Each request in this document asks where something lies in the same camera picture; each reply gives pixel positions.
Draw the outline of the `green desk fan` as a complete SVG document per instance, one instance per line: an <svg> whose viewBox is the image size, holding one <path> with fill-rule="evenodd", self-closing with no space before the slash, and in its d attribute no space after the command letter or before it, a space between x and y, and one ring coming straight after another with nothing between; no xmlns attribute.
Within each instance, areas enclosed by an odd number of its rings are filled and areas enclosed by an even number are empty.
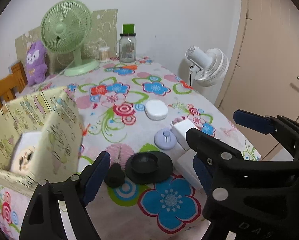
<svg viewBox="0 0 299 240"><path fill-rule="evenodd" d="M95 70L100 62L82 59L82 48L92 28L88 7L78 0L63 0L45 13L40 24L41 41L55 54L73 53L73 61L63 70L65 76L78 76Z"/></svg>

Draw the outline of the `cotton swab container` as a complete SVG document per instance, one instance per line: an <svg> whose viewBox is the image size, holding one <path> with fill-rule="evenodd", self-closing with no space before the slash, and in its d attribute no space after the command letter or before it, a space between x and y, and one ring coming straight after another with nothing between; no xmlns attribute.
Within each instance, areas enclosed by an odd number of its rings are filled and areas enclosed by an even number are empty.
<svg viewBox="0 0 299 240"><path fill-rule="evenodd" d="M110 61L110 47L100 47L98 50L100 63Z"/></svg>

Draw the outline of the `purple plush bunny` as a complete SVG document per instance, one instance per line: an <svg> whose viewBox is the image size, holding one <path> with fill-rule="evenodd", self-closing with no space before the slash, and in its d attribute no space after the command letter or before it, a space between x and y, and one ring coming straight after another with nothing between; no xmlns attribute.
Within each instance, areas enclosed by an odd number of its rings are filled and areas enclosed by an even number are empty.
<svg viewBox="0 0 299 240"><path fill-rule="evenodd" d="M25 73L28 86L45 81L48 70L45 63L46 54L47 50L40 40L32 43L27 51Z"/></svg>

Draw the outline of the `green cup on jar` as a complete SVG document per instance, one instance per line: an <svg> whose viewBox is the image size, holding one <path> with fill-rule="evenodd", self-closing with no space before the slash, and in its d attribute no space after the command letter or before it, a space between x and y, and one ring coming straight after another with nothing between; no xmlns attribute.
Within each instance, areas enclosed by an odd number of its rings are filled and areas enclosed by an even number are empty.
<svg viewBox="0 0 299 240"><path fill-rule="evenodd" d="M126 23L122 25L122 34L133 34L135 33L135 24Z"/></svg>

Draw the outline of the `yellow patterned storage box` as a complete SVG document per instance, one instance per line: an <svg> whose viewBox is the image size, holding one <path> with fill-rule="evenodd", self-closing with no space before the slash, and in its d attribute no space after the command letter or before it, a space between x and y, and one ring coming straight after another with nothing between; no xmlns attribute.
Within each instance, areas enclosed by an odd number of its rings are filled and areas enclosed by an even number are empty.
<svg viewBox="0 0 299 240"><path fill-rule="evenodd" d="M81 120L66 87L28 94L0 109L0 184L31 195L39 181L77 172Z"/></svg>

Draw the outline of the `white square charger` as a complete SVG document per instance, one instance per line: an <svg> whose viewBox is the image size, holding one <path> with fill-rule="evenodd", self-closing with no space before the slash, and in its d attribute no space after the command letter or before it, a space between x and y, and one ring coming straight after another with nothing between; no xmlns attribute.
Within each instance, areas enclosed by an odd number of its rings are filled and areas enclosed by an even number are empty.
<svg viewBox="0 0 299 240"><path fill-rule="evenodd" d="M176 137L177 139L177 142L182 146L182 148L184 150L189 150L190 147L186 141L186 132L189 130L189 129L192 129L192 128L195 128L195 129L198 129L197 126L195 126L190 120L188 119L185 119L185 120L182 120L180 122L177 122L175 124L172 125L172 129L171 129L171 132L174 134L174 136Z"/></svg>

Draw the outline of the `beige cartoon board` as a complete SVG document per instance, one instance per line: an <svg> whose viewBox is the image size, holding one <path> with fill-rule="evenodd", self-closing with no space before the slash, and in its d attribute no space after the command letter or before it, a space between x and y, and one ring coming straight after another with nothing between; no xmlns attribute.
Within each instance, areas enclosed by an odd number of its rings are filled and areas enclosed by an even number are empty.
<svg viewBox="0 0 299 240"><path fill-rule="evenodd" d="M92 28L82 46L83 59L99 59L98 49L110 48L110 56L116 55L117 9L96 10L91 13ZM26 64L26 55L32 43L41 39L40 27L36 27L15 39L17 60ZM50 51L46 55L49 75L61 72L73 61L73 53L55 54Z"/></svg>

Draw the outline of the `white oval earbud case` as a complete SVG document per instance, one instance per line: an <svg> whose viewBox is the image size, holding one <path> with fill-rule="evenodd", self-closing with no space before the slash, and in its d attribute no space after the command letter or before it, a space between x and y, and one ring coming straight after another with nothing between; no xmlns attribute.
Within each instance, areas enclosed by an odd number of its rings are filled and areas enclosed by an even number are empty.
<svg viewBox="0 0 299 240"><path fill-rule="evenodd" d="M164 120L168 115L168 107L161 100L149 100L145 104L145 113L150 120Z"/></svg>

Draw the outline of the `white 45W charger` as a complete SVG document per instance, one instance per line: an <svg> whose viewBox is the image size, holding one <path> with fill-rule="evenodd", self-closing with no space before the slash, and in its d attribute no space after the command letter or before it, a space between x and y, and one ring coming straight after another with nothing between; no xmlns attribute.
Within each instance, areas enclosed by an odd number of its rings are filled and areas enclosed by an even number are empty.
<svg viewBox="0 0 299 240"><path fill-rule="evenodd" d="M197 191L203 188L193 166L196 152L190 149L186 151L175 163L175 169L186 179L189 184Z"/></svg>

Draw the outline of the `white remote control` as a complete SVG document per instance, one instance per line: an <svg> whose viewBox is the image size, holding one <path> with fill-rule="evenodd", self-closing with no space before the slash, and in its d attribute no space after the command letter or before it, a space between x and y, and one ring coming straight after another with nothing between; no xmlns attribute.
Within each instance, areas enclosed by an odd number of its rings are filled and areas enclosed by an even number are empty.
<svg viewBox="0 0 299 240"><path fill-rule="evenodd" d="M42 132L40 131L22 133L15 146L14 155L33 153L38 146L41 136Z"/></svg>

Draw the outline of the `white standing fan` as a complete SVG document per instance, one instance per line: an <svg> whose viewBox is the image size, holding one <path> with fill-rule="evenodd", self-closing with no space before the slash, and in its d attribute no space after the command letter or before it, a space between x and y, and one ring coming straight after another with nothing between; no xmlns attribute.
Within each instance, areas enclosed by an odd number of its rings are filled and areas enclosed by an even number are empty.
<svg viewBox="0 0 299 240"><path fill-rule="evenodd" d="M191 63L190 82L194 80L201 87L215 85L228 71L228 57L218 48L202 51L197 46L191 46L185 57Z"/></svg>

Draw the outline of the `black round lens cap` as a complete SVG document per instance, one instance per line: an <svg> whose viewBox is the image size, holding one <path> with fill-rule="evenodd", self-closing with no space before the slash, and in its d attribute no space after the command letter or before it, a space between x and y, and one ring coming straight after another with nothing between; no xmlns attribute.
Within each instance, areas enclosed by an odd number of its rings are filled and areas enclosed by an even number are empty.
<svg viewBox="0 0 299 240"><path fill-rule="evenodd" d="M173 173L171 158L160 151L140 152L126 162L125 174L135 184L155 184L166 181Z"/></svg>

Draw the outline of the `wooden chair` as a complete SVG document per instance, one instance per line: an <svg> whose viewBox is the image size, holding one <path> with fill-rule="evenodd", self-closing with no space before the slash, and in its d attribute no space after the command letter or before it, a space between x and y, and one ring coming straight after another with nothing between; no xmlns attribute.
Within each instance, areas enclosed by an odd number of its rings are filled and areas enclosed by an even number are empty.
<svg viewBox="0 0 299 240"><path fill-rule="evenodd" d="M1 98L5 102L16 98L15 90L21 93L27 85L25 69L21 61L11 66L11 74L0 80L0 108L3 106Z"/></svg>

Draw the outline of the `lavender round tape measure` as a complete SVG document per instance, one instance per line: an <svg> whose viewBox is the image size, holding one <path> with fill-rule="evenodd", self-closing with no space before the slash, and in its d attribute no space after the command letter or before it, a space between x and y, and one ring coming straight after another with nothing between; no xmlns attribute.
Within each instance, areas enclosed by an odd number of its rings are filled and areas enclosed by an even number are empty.
<svg viewBox="0 0 299 240"><path fill-rule="evenodd" d="M154 135L154 143L162 150L171 150L176 146L177 139L169 128L164 128Z"/></svg>

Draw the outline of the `floral tablecloth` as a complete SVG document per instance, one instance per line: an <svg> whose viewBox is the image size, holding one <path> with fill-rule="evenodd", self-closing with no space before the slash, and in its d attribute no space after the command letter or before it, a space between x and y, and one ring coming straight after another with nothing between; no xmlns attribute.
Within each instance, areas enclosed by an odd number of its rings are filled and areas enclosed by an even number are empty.
<svg viewBox="0 0 299 240"><path fill-rule="evenodd" d="M113 61L81 76L54 76L26 88L22 96L58 87L66 87L73 95L81 120L76 173L92 164L101 151L122 164L135 153L155 151L154 135L185 119L241 151L246 160L261 157L209 100L149 59L131 64ZM150 120L146 115L149 100L166 104L164 120ZM0 229L8 239L19 238L31 195L0 184ZM116 189L102 185L88 212L102 239L200 239L208 226L201 214L205 199L203 191L173 172L159 184L126 180Z"/></svg>

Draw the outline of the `beige door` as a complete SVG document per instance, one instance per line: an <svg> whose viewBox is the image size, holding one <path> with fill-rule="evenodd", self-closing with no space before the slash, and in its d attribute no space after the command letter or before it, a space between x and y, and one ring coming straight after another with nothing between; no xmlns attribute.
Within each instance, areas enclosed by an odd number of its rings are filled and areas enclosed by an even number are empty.
<svg viewBox="0 0 299 240"><path fill-rule="evenodd" d="M242 0L228 73L216 100L229 119L242 109L299 123L299 10L291 0Z"/></svg>

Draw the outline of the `round cream compact mirror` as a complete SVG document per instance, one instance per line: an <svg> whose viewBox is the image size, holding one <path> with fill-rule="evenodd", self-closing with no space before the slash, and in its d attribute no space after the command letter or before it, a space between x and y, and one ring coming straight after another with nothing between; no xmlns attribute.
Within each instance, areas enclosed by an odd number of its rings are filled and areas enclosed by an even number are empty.
<svg viewBox="0 0 299 240"><path fill-rule="evenodd" d="M34 146L28 146L18 151L12 160L10 171L16 174L25 175L31 167L35 149Z"/></svg>

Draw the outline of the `glass mason jar mug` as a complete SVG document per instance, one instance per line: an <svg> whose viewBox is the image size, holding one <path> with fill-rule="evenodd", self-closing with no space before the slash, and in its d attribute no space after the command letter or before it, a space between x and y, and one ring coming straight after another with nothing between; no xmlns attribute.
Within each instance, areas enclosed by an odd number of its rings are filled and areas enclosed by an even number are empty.
<svg viewBox="0 0 299 240"><path fill-rule="evenodd" d="M122 63L132 63L136 60L136 33L120 34L120 39L116 42L116 50L119 61Z"/></svg>

